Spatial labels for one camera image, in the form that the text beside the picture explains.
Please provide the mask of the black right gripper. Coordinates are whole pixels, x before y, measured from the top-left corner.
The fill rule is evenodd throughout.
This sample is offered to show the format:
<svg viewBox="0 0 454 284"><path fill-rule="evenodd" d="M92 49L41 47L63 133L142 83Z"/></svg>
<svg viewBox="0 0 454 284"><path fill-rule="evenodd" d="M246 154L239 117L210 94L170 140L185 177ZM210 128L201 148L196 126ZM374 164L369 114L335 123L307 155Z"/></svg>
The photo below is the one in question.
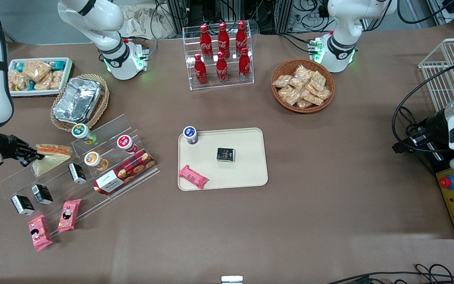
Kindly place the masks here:
<svg viewBox="0 0 454 284"><path fill-rule="evenodd" d="M45 155L38 153L29 144L14 135L0 135L0 156L3 159L18 160L22 166L28 166Z"/></svg>

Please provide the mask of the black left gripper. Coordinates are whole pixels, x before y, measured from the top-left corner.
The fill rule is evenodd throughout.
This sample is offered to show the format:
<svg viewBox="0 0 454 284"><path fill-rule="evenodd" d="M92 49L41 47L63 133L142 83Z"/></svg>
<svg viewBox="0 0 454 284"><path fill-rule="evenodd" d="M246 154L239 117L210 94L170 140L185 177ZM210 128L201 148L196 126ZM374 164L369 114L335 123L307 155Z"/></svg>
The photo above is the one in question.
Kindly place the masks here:
<svg viewBox="0 0 454 284"><path fill-rule="evenodd" d="M444 111L436 112L419 123L409 126L409 137L395 143L392 150L395 153L450 152L448 146L448 126Z"/></svg>

